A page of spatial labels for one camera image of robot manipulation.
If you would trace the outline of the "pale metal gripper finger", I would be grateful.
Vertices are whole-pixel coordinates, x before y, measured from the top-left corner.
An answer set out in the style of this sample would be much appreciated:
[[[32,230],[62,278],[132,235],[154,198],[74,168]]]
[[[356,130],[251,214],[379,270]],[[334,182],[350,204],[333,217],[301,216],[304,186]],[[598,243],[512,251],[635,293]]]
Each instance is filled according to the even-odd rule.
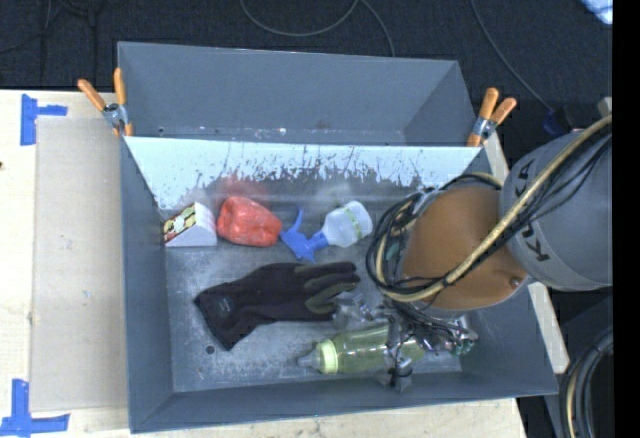
[[[383,313],[372,308],[362,294],[340,294],[335,303],[336,324],[374,324],[384,320]]]
[[[411,386],[413,361],[410,359],[394,363],[380,375],[380,383],[397,392],[403,392]]]

